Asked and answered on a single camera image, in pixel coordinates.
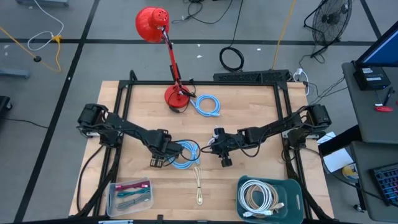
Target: red desk lamp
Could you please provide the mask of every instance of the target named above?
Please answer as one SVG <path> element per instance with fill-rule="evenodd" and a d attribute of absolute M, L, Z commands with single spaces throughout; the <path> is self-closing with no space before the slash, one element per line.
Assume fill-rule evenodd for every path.
<path fill-rule="evenodd" d="M 175 84 L 168 87 L 164 93 L 164 99 L 173 108 L 183 108 L 189 103 L 190 96 L 193 94 L 180 81 L 181 76 L 175 63 L 173 45 L 167 35 L 170 28 L 169 13 L 159 7 L 145 7 L 137 14 L 136 28 L 138 34 L 149 43 L 159 43 L 165 40 L 172 62 L 170 70 Z"/>

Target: monitor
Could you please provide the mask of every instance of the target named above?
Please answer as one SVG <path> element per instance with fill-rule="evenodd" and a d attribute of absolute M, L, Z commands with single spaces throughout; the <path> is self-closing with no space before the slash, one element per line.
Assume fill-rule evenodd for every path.
<path fill-rule="evenodd" d="M 398 21 L 356 63 L 364 66 L 398 67 Z"/>

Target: floor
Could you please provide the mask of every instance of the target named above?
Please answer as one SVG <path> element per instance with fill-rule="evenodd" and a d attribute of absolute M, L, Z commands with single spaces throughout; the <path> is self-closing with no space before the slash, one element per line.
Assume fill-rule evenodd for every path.
<path fill-rule="evenodd" d="M 288 68 L 294 72 L 302 55 L 312 51 L 312 33 L 302 25 L 318 2 L 320 0 L 297 1 L 284 36 L 284 40 L 291 41 L 280 46 L 276 69 Z M 237 41 L 234 47 L 244 54 L 244 71 L 271 68 L 275 42 L 290 3 L 278 0 L 243 2 L 236 40 L 253 41 Z M 370 9 L 368 14 L 364 3 Z M 14 105 L 8 117 L 49 126 L 47 131 L 27 123 L 4 122 L 0 134 L 0 177 L 7 184 L 0 185 L 0 192 L 3 192 L 0 223 L 67 217 L 86 144 L 75 129 L 82 107 L 96 102 L 103 80 L 127 79 L 130 69 L 140 80 L 168 80 L 166 48 L 145 44 L 136 32 L 134 19 L 145 6 L 164 7 L 171 19 L 180 19 L 186 17 L 188 6 L 176 0 L 69 0 L 69 4 L 68 8 L 45 7 L 65 24 L 62 33 L 65 41 L 60 54 L 63 70 L 59 74 L 33 62 L 0 33 L 0 67 L 26 69 L 32 74 L 28 80 L 0 77 L 0 95 L 10 96 Z M 228 0 L 207 0 L 198 17 L 213 21 L 228 4 Z M 212 80 L 214 73 L 225 72 L 218 61 L 218 53 L 229 43 L 224 40 L 231 40 L 233 36 L 239 5 L 239 0 L 233 0 L 224 18 L 213 25 L 193 20 L 172 24 L 170 38 L 174 40 L 176 59 L 184 79 Z M 324 90 L 340 79 L 341 64 L 357 59 L 377 39 L 377 30 L 384 33 L 398 20 L 397 7 L 395 0 L 353 0 L 351 20 L 341 37 L 342 43 L 323 54 L 326 63 L 304 59 L 302 65 L 310 82 Z M 374 18 L 373 25 L 369 15 Z M 42 30 L 59 30 L 59 24 L 36 6 L 18 5 L 15 0 L 0 2 L 0 21 L 0 26 L 24 44 Z M 86 39 L 86 43 L 80 41 L 81 38 Z M 56 44 L 49 44 L 37 53 L 53 65 L 56 50 Z M 231 66 L 238 63 L 234 55 L 226 54 L 225 58 Z M 311 90 L 308 101 L 314 99 Z M 356 124 L 347 90 L 324 98 L 321 103 L 326 105 L 333 121 L 330 131 L 338 134 Z M 337 219 L 377 223 L 366 213 L 353 210 L 352 205 L 358 202 L 355 189 L 329 175 L 326 180 Z"/>

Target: wooden table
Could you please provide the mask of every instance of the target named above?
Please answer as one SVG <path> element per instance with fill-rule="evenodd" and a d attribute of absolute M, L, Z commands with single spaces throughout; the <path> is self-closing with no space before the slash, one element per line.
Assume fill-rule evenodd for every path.
<path fill-rule="evenodd" d="M 273 87 L 270 86 L 197 86 L 197 95 L 212 94 L 221 102 L 221 116 L 206 118 L 189 106 L 184 113 L 174 113 L 164 102 L 166 85 L 134 85 L 127 119 L 146 129 L 167 129 L 173 140 L 194 139 L 201 147 L 212 137 L 216 126 L 228 133 L 250 126 L 263 126 L 278 119 Z M 307 104 L 304 86 L 288 83 L 292 110 Z M 118 82 L 103 82 L 98 103 L 113 110 Z M 214 108 L 212 101 L 203 101 L 201 107 Z M 98 138 L 89 139 L 82 165 L 97 150 Z M 307 141 L 307 147 L 318 150 L 315 141 Z M 165 220 L 223 220 L 240 221 L 236 208 L 236 184 L 242 175 L 286 179 L 285 164 L 280 158 L 282 141 L 280 134 L 270 137 L 261 145 L 255 158 L 246 157 L 241 151 L 230 152 L 233 165 L 222 168 L 220 159 L 212 154 L 202 154 L 203 205 L 196 203 L 197 186 L 193 171 L 177 170 L 174 166 L 161 169 L 149 166 L 151 154 L 137 139 L 124 137 L 123 152 L 118 171 L 118 182 L 149 177 L 154 187 L 154 205 L 143 212 L 117 218 L 151 219 L 163 214 Z M 248 150 L 253 154 L 255 149 Z M 325 213 L 333 217 L 330 198 L 319 156 L 302 150 L 302 164 L 307 189 Z M 81 186 L 81 206 L 87 202 L 98 186 L 103 162 L 102 150 L 88 165 Z M 105 194 L 100 214 L 104 213 Z M 76 214 L 76 193 L 70 214 Z"/>

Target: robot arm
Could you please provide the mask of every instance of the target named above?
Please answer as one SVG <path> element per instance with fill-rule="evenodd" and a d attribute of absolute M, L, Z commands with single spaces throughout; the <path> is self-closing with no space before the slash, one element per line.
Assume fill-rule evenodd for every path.
<path fill-rule="evenodd" d="M 120 118 L 117 114 L 110 113 L 103 105 L 87 104 L 81 112 L 78 123 L 78 128 L 83 134 L 98 133 L 99 143 L 106 147 L 119 146 L 119 137 L 122 134 L 141 140 L 152 153 L 150 161 L 152 167 L 162 167 L 165 160 L 170 157 L 178 158 L 183 150 L 183 146 L 172 141 L 167 130 L 146 130 Z"/>
<path fill-rule="evenodd" d="M 303 122 L 301 112 L 307 111 L 306 120 Z M 211 144 L 210 153 L 221 158 L 221 165 L 228 167 L 232 165 L 229 158 L 229 151 L 236 149 L 252 149 L 259 147 L 268 137 L 284 133 L 289 146 L 293 148 L 305 147 L 305 138 L 313 133 L 325 135 L 324 129 L 331 124 L 329 114 L 325 106 L 311 105 L 303 106 L 291 115 L 280 121 L 275 121 L 263 127 L 250 127 L 239 129 L 237 134 L 225 133 L 223 128 L 216 128 L 215 141 Z"/>

